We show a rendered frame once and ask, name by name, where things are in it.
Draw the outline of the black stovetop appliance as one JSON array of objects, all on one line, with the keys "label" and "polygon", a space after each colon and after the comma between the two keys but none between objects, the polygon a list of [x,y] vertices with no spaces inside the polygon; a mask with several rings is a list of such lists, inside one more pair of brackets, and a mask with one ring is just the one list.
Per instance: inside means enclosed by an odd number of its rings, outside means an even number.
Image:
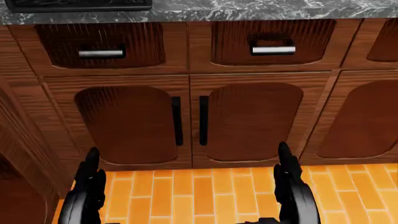
[{"label": "black stovetop appliance", "polygon": [[152,0],[4,0],[13,13],[148,11]]}]

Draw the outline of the grey marble countertop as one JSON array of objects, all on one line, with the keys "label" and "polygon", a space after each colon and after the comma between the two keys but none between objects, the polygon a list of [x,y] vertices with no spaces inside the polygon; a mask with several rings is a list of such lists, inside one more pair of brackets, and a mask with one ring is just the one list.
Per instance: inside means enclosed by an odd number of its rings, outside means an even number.
[{"label": "grey marble countertop", "polygon": [[0,26],[398,18],[398,0],[153,0],[150,11],[19,14],[0,0]]}]

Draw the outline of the wooden drawer front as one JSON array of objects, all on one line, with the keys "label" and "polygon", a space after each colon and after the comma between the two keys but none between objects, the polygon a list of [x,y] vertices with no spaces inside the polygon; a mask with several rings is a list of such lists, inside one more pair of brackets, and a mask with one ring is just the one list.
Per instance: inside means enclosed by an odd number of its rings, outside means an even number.
[{"label": "wooden drawer front", "polygon": [[398,18],[364,19],[342,68],[398,68]]},{"label": "wooden drawer front", "polygon": [[[187,24],[141,22],[9,26],[38,76],[187,73]],[[118,59],[80,59],[79,50],[125,46]]]},{"label": "wooden drawer front", "polygon": [[[189,64],[194,73],[280,72],[339,68],[359,19],[189,22]],[[250,54],[249,45],[284,46],[294,55]]]}]

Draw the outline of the wooden cabinet door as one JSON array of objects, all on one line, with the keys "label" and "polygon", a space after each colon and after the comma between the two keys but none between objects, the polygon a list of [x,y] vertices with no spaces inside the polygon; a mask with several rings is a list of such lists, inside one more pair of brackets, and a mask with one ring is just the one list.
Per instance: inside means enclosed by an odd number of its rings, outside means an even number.
[{"label": "wooden cabinet door", "polygon": [[398,161],[398,70],[343,70],[300,156],[306,166]]},{"label": "wooden cabinet door", "polygon": [[[263,167],[278,145],[296,152],[314,126],[331,72],[190,76],[193,167]],[[200,145],[199,97],[208,96],[208,142]]]},{"label": "wooden cabinet door", "polygon": [[[187,75],[47,77],[45,83],[73,142],[82,152],[97,147],[104,169],[192,167]],[[181,146],[173,96],[181,97]]]}]

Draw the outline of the wooden cabinet side panel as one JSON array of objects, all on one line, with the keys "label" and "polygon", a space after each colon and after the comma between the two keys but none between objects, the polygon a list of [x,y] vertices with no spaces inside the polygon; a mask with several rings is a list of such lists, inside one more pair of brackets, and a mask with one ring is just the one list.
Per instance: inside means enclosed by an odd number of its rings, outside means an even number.
[{"label": "wooden cabinet side panel", "polygon": [[0,25],[0,224],[51,224],[78,154],[65,146],[42,79]]}]

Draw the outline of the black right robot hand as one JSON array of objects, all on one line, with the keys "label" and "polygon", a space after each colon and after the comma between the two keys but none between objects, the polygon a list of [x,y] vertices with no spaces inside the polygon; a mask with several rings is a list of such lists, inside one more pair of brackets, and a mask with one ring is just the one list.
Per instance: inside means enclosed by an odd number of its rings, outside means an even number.
[{"label": "black right robot hand", "polygon": [[302,176],[299,160],[286,142],[278,147],[279,163],[274,166],[275,198],[280,203],[280,224],[321,224],[311,188]]}]

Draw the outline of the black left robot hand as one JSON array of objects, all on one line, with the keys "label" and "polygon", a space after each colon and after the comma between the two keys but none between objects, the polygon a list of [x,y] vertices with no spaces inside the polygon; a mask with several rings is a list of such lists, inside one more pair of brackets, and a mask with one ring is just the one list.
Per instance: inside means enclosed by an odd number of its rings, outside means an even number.
[{"label": "black left robot hand", "polygon": [[75,185],[63,201],[58,224],[101,224],[106,173],[99,168],[100,153],[92,147],[75,174]]}]

